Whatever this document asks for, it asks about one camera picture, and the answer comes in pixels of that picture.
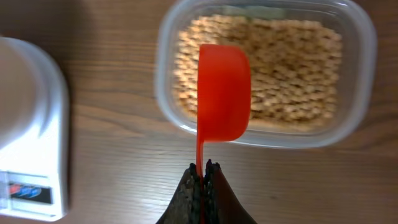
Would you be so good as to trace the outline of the soybeans pile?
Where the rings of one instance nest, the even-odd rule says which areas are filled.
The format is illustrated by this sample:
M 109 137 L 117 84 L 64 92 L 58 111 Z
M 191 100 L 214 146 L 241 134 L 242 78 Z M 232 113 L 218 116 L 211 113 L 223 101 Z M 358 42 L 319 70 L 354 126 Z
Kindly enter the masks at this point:
M 337 110 L 342 37 L 317 21 L 200 16 L 179 31 L 174 96 L 197 115 L 197 68 L 203 44 L 232 45 L 251 68 L 251 121 L 319 126 Z

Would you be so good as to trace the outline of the red plastic measuring scoop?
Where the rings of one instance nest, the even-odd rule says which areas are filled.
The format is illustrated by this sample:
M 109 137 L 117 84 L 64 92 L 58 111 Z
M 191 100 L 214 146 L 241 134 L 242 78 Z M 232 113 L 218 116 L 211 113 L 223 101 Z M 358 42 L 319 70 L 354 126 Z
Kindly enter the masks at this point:
M 203 177 L 203 144 L 234 141 L 248 126 L 251 72 L 241 49 L 200 46 L 197 102 L 196 171 Z

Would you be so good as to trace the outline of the white digital kitchen scale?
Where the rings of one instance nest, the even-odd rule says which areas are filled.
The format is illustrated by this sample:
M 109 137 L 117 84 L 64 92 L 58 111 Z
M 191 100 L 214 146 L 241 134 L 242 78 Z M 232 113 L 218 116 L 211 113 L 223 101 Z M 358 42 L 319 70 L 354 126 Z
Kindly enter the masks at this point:
M 1 215 L 54 222 L 68 210 L 69 95 L 63 73 L 40 47 L 26 42 L 40 64 L 42 129 L 1 147 Z

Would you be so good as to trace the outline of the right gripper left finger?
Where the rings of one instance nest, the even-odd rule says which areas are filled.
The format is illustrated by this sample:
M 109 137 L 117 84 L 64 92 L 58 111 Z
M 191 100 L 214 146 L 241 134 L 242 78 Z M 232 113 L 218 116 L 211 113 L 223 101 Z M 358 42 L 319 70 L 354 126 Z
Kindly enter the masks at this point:
M 201 223 L 201 178 L 196 168 L 191 163 L 184 171 L 167 209 L 156 224 Z

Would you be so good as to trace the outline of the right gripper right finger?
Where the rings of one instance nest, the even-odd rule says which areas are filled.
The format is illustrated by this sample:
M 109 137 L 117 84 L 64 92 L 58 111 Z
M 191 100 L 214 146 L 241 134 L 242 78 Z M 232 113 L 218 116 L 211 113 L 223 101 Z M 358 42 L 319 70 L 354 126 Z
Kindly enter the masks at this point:
M 235 196 L 221 166 L 211 159 L 206 163 L 204 211 L 207 224 L 256 224 Z

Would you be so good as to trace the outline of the white bowl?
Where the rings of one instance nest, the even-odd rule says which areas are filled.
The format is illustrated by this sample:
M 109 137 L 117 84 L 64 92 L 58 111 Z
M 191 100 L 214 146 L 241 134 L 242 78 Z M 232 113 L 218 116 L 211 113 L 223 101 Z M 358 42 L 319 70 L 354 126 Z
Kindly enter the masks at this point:
M 26 42 L 1 38 L 1 147 L 36 135 L 44 123 L 46 103 L 40 64 Z

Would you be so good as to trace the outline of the clear plastic container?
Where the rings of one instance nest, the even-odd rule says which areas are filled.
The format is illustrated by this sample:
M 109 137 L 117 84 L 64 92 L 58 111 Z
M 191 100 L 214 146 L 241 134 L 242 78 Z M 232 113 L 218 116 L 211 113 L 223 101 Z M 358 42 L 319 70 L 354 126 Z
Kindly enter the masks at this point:
M 184 131 L 195 134 L 196 118 L 183 111 L 172 91 L 178 32 L 199 16 L 223 14 L 259 19 L 294 19 L 321 22 L 341 34 L 342 64 L 337 82 L 338 106 L 331 121 L 309 130 L 284 128 L 251 121 L 235 144 L 306 149 L 323 147 L 351 134 L 362 121 L 372 92 L 377 57 L 375 28 L 366 12 L 353 1 L 249 0 L 177 1 L 159 29 L 155 69 L 155 95 L 163 114 Z

